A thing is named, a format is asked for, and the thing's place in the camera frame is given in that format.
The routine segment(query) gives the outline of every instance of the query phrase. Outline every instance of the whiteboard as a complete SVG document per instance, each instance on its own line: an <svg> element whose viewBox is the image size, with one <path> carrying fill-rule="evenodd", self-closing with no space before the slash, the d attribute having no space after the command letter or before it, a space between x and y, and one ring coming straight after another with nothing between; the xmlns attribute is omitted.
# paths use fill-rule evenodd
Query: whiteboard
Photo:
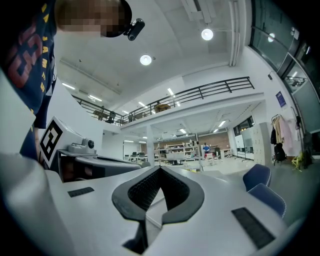
<svg viewBox="0 0 320 256"><path fill-rule="evenodd" d="M235 136L235 145L237 148L244 148L244 138L242 137L242 134Z"/></svg>

